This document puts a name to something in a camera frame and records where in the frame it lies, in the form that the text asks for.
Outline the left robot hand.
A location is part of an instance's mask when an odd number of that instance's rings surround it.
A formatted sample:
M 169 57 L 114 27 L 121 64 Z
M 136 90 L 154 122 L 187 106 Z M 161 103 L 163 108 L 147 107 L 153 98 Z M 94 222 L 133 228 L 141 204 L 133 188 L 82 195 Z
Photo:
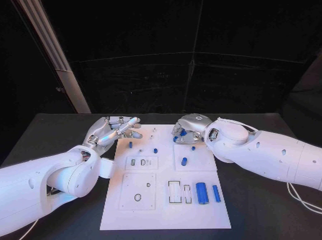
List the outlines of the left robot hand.
M 110 116 L 102 117 L 94 123 L 88 130 L 84 145 L 94 149 L 98 155 L 102 155 L 114 145 L 115 140 L 121 138 L 141 139 L 143 134 L 134 131 L 141 128 L 138 117 Z

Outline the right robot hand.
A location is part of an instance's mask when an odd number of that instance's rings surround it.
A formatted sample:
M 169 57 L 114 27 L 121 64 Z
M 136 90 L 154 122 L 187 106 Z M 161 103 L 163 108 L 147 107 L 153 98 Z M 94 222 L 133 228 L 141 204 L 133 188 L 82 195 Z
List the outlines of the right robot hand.
M 213 123 L 212 119 L 202 114 L 183 116 L 173 128 L 173 141 L 179 144 L 196 144 L 205 141 L 206 129 Z

